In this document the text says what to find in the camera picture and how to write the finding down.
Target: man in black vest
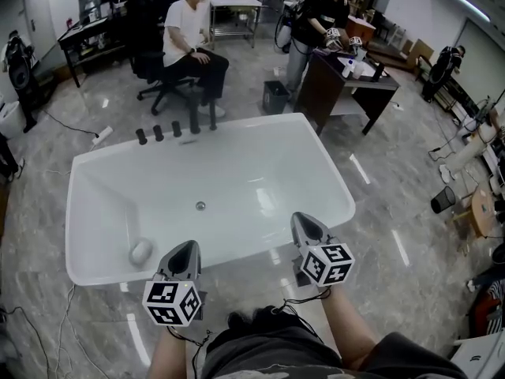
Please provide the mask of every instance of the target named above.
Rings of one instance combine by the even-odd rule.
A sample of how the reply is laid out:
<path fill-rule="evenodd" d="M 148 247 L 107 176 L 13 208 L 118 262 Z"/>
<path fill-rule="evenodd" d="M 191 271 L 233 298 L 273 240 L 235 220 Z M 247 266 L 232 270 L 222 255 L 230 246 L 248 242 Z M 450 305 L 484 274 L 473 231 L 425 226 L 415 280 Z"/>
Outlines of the man in black vest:
<path fill-rule="evenodd" d="M 348 47 L 347 17 L 351 0 L 305 0 L 303 14 L 293 24 L 290 60 L 287 65 L 287 88 L 296 92 L 312 51 L 323 46 L 326 31 L 337 28 L 340 42 Z"/>

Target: white sneaker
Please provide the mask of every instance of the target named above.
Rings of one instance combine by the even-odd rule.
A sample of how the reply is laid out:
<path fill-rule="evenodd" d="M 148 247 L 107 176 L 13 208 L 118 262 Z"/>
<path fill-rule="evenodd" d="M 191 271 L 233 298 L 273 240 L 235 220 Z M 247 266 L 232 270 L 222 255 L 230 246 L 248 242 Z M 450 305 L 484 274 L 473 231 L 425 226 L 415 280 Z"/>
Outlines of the white sneaker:
<path fill-rule="evenodd" d="M 21 157 L 21 160 L 17 164 L 17 171 L 10 175 L 10 177 L 7 179 L 7 183 L 11 183 L 12 181 L 14 181 L 14 179 L 18 180 L 21 177 L 21 174 L 23 173 L 23 169 L 24 169 L 24 158 Z"/>
<path fill-rule="evenodd" d="M 207 104 L 205 107 L 203 105 L 199 105 L 198 112 L 200 112 L 202 115 L 207 115 L 208 117 L 210 117 L 211 116 L 211 106 L 209 104 Z M 221 107 L 215 105 L 215 117 L 222 118 L 225 115 L 226 115 L 226 111 L 223 110 Z"/>
<path fill-rule="evenodd" d="M 451 182 L 451 178 L 455 179 L 445 164 L 439 165 L 439 172 L 440 177 L 442 177 L 442 181 L 445 182 L 446 184 Z"/>
<path fill-rule="evenodd" d="M 472 294 L 475 292 L 475 285 L 473 285 L 473 280 L 470 280 L 466 283 L 466 287 L 468 288 L 469 292 Z"/>
<path fill-rule="evenodd" d="M 24 169 L 24 157 L 21 157 L 20 162 L 17 164 L 17 172 L 14 175 L 16 180 L 18 180 L 20 178 L 21 174 L 23 174 L 23 169 Z"/>

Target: black desk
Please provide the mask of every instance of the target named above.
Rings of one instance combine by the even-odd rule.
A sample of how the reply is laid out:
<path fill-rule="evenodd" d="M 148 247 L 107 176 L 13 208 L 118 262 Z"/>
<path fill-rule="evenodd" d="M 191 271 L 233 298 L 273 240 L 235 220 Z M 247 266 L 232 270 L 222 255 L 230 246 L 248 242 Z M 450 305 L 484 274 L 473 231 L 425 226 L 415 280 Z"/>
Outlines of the black desk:
<path fill-rule="evenodd" d="M 86 24 L 82 27 L 77 26 L 71 28 L 65 34 L 60 36 L 58 42 L 60 44 L 60 48 L 65 54 L 66 62 L 70 69 L 70 74 L 72 74 L 73 80 L 75 81 L 77 87 L 80 87 L 80 84 L 77 80 L 75 71 L 76 66 L 82 65 L 106 54 L 111 54 L 125 48 L 125 44 L 121 42 L 123 29 L 125 27 L 125 21 L 126 17 L 114 17 L 112 19 L 103 18 L 90 24 Z M 74 46 L 80 44 L 85 39 L 103 34 L 105 32 L 111 34 L 115 39 L 117 39 L 117 41 L 115 43 L 111 43 L 108 46 L 105 46 L 104 49 L 98 50 L 95 54 L 88 56 L 87 58 L 79 59 L 74 62 L 72 61 L 69 52 Z"/>
<path fill-rule="evenodd" d="M 339 56 L 341 55 L 325 56 L 318 51 L 314 52 L 294 110 L 313 119 L 319 135 L 342 90 L 347 87 L 357 88 L 352 97 L 368 116 L 369 121 L 362 131 L 366 135 L 391 101 L 399 84 L 389 75 L 381 77 L 377 82 L 367 76 L 356 80 L 352 74 L 345 78 L 342 75 L 344 65 L 339 61 Z"/>

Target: black cylinder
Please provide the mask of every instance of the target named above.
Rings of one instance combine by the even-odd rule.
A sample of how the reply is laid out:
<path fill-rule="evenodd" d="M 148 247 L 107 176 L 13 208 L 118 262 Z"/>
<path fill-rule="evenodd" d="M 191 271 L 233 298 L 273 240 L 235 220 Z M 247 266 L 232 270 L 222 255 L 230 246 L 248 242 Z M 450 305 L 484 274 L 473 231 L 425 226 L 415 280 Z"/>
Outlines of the black cylinder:
<path fill-rule="evenodd" d="M 382 76 L 382 72 L 384 71 L 384 65 L 379 63 L 377 66 L 376 72 L 372 76 L 372 81 L 379 81 L 380 76 Z"/>
<path fill-rule="evenodd" d="M 172 130 L 174 131 L 174 137 L 180 137 L 182 135 L 179 121 L 172 121 Z"/>
<path fill-rule="evenodd" d="M 156 141 L 160 142 L 162 141 L 165 137 L 163 136 L 163 132 L 161 131 L 161 126 L 160 125 L 155 125 L 152 128 L 153 132 L 155 133 Z"/>
<path fill-rule="evenodd" d="M 200 127 L 198 126 L 198 104 L 195 102 L 189 105 L 189 130 L 193 135 L 200 133 Z"/>
<path fill-rule="evenodd" d="M 215 124 L 215 101 L 211 99 L 208 106 L 209 110 L 211 111 L 211 130 L 216 130 L 217 125 Z"/>
<path fill-rule="evenodd" d="M 144 130 L 142 128 L 137 129 L 135 131 L 135 133 L 137 134 L 137 137 L 139 139 L 139 143 L 141 145 L 144 145 L 144 144 L 148 143 L 148 140 L 145 138 L 145 133 L 144 133 Z"/>
<path fill-rule="evenodd" d="M 432 209 L 434 213 L 441 213 L 443 210 L 451 207 L 456 203 L 456 196 L 454 191 L 446 186 L 442 189 L 436 197 L 432 199 Z"/>

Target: black chair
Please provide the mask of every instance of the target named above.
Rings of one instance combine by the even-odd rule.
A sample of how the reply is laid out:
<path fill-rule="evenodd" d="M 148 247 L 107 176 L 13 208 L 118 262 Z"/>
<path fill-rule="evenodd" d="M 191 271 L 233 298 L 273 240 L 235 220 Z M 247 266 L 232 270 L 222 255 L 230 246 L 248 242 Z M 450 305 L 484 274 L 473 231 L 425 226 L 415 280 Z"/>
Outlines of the black chair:
<path fill-rule="evenodd" d="M 177 86 L 188 84 L 193 86 L 193 78 L 180 78 L 170 74 L 169 68 L 163 66 L 163 37 L 162 29 L 158 26 L 158 16 L 151 0 L 131 0 L 127 2 L 127 22 L 129 34 L 126 36 L 126 48 L 132 71 L 140 78 L 152 84 L 138 93 L 137 99 L 143 100 L 144 94 L 159 92 L 152 104 L 151 113 L 158 115 L 156 106 L 168 93 L 189 100 L 189 97 L 177 90 Z"/>

